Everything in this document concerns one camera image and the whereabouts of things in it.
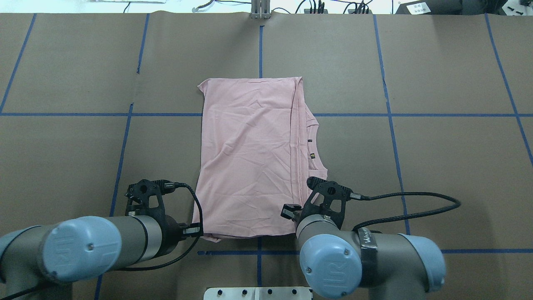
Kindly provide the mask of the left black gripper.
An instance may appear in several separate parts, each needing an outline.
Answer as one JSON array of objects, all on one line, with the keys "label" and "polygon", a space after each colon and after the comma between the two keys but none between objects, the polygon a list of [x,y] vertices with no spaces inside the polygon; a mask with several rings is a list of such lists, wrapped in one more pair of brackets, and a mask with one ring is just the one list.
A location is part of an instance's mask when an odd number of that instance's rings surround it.
[{"label": "left black gripper", "polygon": [[185,224],[184,222],[177,222],[171,216],[165,216],[164,226],[162,226],[162,243],[158,256],[170,254],[175,250],[179,241],[192,237],[202,237],[202,224]]}]

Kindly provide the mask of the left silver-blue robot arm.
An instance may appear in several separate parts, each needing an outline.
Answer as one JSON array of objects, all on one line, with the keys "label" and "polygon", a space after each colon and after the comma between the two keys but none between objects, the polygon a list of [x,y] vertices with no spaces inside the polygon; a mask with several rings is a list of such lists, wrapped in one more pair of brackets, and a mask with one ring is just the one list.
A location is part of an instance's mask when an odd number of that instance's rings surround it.
[{"label": "left silver-blue robot arm", "polygon": [[154,271],[138,264],[170,254],[178,243],[202,236],[202,223],[164,217],[85,216],[53,225],[34,225],[1,237],[1,283],[6,300],[71,300],[72,285],[110,271]]}]

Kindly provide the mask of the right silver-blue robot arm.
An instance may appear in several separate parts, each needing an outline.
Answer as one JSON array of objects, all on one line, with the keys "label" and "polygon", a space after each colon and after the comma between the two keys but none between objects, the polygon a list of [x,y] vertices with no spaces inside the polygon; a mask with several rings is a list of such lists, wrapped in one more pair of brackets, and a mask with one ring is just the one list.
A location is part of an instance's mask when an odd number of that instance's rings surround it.
[{"label": "right silver-blue robot arm", "polygon": [[366,288],[370,300],[425,300],[444,286],[446,262],[432,240],[365,227],[349,232],[329,216],[302,211],[285,204],[281,216],[295,222],[299,267],[318,295],[337,300]]}]

